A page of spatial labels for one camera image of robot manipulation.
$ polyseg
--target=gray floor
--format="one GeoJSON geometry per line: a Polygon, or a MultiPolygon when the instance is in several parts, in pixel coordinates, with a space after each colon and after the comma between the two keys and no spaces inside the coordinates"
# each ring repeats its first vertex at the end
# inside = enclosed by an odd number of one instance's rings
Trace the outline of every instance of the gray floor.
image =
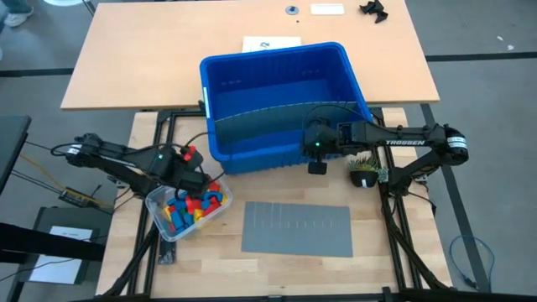
{"type": "MultiPolygon", "coordinates": [[[[536,1],[407,3],[427,55],[508,52],[509,45],[514,51],[537,50],[536,1]]],[[[26,24],[0,34],[4,50],[0,70],[73,67],[91,16],[82,6],[33,5],[36,14],[26,24]]],[[[432,107],[436,120],[459,128],[469,141],[471,160],[454,171],[473,231],[496,255],[493,291],[537,294],[537,235],[532,219],[537,205],[531,183],[537,166],[532,156],[537,143],[531,135],[537,127],[537,107],[532,105],[537,95],[537,60],[432,63],[430,69],[442,100],[432,107]]],[[[69,76],[0,78],[0,114],[29,114],[34,119],[29,140],[48,146],[87,132],[126,143],[133,112],[60,111],[68,81],[69,76]]],[[[423,124],[419,106],[405,109],[412,125],[423,124]]],[[[70,167],[34,147],[26,146],[23,153],[44,164],[65,185],[90,192],[97,184],[104,184],[97,197],[113,198],[114,188],[104,174],[70,167]]],[[[25,162],[17,162],[16,167],[41,178],[25,162]]],[[[436,221],[447,254],[451,239],[459,233],[440,173],[430,178],[430,188],[439,207],[436,221]]],[[[21,227],[32,226],[40,206],[65,206],[53,194],[14,178],[0,196],[0,204],[0,220],[21,227]]],[[[461,268],[470,273],[462,245],[455,250],[461,268]]],[[[452,263],[449,265],[455,285],[465,289],[452,263]]],[[[13,265],[0,264],[0,278],[14,269],[13,265]]],[[[5,299],[10,284],[0,283],[0,300],[5,299]]],[[[50,301],[81,299],[90,297],[95,286],[94,281],[76,286],[31,284],[21,301],[42,300],[46,295],[50,301]]]]}

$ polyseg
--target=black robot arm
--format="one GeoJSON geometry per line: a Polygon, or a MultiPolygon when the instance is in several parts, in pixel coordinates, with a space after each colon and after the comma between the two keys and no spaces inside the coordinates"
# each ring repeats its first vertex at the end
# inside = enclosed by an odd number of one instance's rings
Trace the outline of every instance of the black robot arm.
{"type": "Polygon", "coordinates": [[[336,129],[320,118],[305,130],[302,149],[315,159],[308,167],[311,174],[325,174],[322,159],[328,154],[356,154],[380,146],[430,147],[431,151],[403,168],[388,172],[390,193],[407,195],[412,180],[435,172],[444,164],[459,165],[468,160],[467,141],[448,125],[422,128],[384,128],[370,122],[343,122],[336,129]]]}
{"type": "Polygon", "coordinates": [[[196,169],[203,156],[193,146],[161,144],[141,149],[105,142],[94,133],[75,138],[65,157],[77,167],[97,168],[130,185],[133,193],[145,197],[159,185],[203,195],[209,182],[207,174],[196,169]]]}

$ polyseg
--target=white paper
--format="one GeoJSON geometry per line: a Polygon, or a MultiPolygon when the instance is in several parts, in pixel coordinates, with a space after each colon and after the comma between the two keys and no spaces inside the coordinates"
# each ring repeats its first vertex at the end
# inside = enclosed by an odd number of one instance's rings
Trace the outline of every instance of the white paper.
{"type": "Polygon", "coordinates": [[[242,40],[242,52],[281,49],[301,45],[302,39],[300,37],[244,37],[242,40]]]}
{"type": "Polygon", "coordinates": [[[345,13],[341,3],[311,4],[311,14],[314,15],[340,15],[345,13]]]}
{"type": "MultiPolygon", "coordinates": [[[[50,234],[85,241],[89,241],[92,233],[92,230],[65,226],[53,226],[50,229],[50,234]]],[[[78,270],[82,264],[82,260],[80,259],[74,259],[64,263],[51,263],[43,266],[42,268],[37,268],[39,265],[43,265],[45,263],[65,261],[68,259],[69,258],[40,255],[37,263],[34,266],[36,269],[32,271],[32,275],[30,276],[29,280],[58,284],[74,284],[76,275],[78,274],[78,270]]]]}

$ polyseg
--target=blue storage box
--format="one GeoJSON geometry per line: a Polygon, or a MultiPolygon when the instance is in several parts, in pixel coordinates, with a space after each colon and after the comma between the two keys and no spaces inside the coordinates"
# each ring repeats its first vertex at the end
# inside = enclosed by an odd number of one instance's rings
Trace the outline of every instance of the blue storage box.
{"type": "Polygon", "coordinates": [[[308,119],[372,121],[347,53],[338,43],[205,58],[200,65],[209,149],[227,174],[302,164],[308,119]]]}

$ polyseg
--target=white label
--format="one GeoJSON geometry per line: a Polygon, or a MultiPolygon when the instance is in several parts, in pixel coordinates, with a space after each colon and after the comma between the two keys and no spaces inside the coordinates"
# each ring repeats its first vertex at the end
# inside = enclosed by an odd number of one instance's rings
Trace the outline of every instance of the white label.
{"type": "Polygon", "coordinates": [[[252,52],[270,49],[283,49],[301,46],[300,37],[244,37],[242,39],[242,52],[252,52]]]}
{"type": "Polygon", "coordinates": [[[205,103],[205,114],[207,118],[211,118],[209,112],[209,97],[207,96],[207,87],[203,87],[203,102],[205,103]]]}
{"type": "MultiPolygon", "coordinates": [[[[92,233],[92,230],[64,226],[52,226],[49,232],[52,235],[87,242],[91,238],[92,233]]],[[[39,255],[29,280],[57,284],[74,284],[81,265],[82,260],[80,259],[70,260],[69,258],[63,257],[39,255]]]]}
{"type": "Polygon", "coordinates": [[[389,146],[423,146],[425,141],[397,141],[387,140],[386,144],[389,146]]]}
{"type": "Polygon", "coordinates": [[[345,13],[341,3],[311,4],[311,14],[314,15],[340,15],[345,13]]]}
{"type": "Polygon", "coordinates": [[[465,143],[448,143],[452,148],[468,148],[465,143]]]}
{"type": "Polygon", "coordinates": [[[77,155],[80,152],[80,148],[82,148],[81,144],[71,145],[71,148],[67,150],[67,153],[77,155]]]}
{"type": "Polygon", "coordinates": [[[448,138],[447,142],[448,143],[467,143],[466,139],[461,138],[461,137],[448,138]]]}

